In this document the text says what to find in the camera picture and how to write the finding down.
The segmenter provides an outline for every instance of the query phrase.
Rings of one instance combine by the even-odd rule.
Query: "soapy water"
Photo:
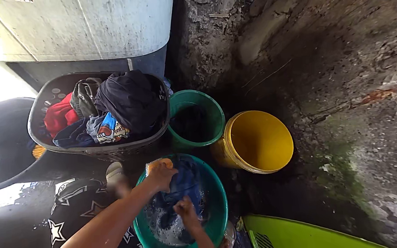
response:
[[[203,226],[206,223],[206,220],[209,219],[209,216],[205,211],[205,193],[204,191],[200,190],[200,194],[200,206],[202,211],[198,218],[200,219],[201,225]],[[180,215],[176,216],[169,228],[163,229],[160,227],[160,221],[163,214],[166,213],[165,209],[153,206],[151,201],[144,207],[143,210],[148,227],[159,242],[165,245],[179,247],[192,244],[195,241],[185,229],[185,225],[183,224]]]

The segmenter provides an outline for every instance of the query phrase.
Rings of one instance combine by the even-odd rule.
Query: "black plastic laundry basket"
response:
[[[42,87],[41,91],[39,91],[39,94],[36,97],[36,100],[34,101],[33,107],[30,111],[27,128],[31,138],[37,144],[51,151],[61,153],[84,154],[106,161],[123,161],[126,160],[127,157],[129,157],[130,155],[150,153],[157,149],[157,140],[166,131],[169,124],[169,95],[163,81],[150,74],[146,75],[149,76],[150,82],[153,84],[153,86],[156,86],[156,84],[160,86],[156,89],[158,90],[159,98],[162,99],[166,104],[166,113],[158,120],[162,127],[157,133],[149,138],[135,142],[100,147],[74,147],[66,149],[62,147],[57,147],[53,143],[52,137],[45,128],[44,124],[44,117],[48,107],[60,102],[60,100],[62,100],[67,94],[72,92],[74,86],[79,80],[89,77],[106,80],[108,76],[110,76],[112,73],[113,72],[72,73],[57,77],[47,82]]]

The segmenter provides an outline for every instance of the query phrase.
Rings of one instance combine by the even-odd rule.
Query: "foot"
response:
[[[116,192],[116,196],[121,199],[131,192],[128,178],[125,176],[124,168],[120,162],[113,162],[105,173],[107,187]]]

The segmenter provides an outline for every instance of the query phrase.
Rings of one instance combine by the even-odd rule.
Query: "forearm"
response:
[[[116,248],[143,206],[158,192],[144,180],[131,193],[105,208],[76,232],[62,248]]]
[[[213,248],[214,244],[212,243],[209,236],[206,234],[205,230],[200,228],[195,228],[190,232],[191,236],[196,240],[198,248]]]

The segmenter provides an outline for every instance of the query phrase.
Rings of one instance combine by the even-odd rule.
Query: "red clothing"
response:
[[[79,120],[76,111],[70,105],[72,93],[69,93],[61,102],[51,106],[45,113],[44,123],[52,138],[65,127]]]

